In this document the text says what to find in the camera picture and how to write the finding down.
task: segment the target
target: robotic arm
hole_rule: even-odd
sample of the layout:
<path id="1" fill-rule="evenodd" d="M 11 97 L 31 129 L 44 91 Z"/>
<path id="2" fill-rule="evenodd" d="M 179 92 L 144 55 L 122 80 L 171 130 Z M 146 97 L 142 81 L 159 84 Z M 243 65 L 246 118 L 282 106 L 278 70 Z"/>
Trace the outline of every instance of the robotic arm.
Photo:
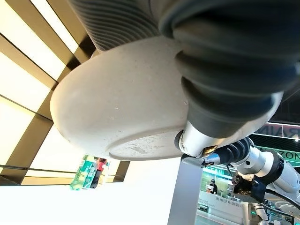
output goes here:
<path id="1" fill-rule="evenodd" d="M 232 179 L 236 197 L 255 207 L 264 201 L 265 193 L 271 193 L 293 205 L 286 205 L 282 208 L 283 211 L 296 218 L 300 216 L 300 174 L 278 153 L 258 150 L 248 137 L 217 148 L 201 158 L 185 154 L 181 161 L 199 167 L 231 164 L 239 172 Z M 258 215 L 264 220 L 264 211 L 258 211 Z"/>

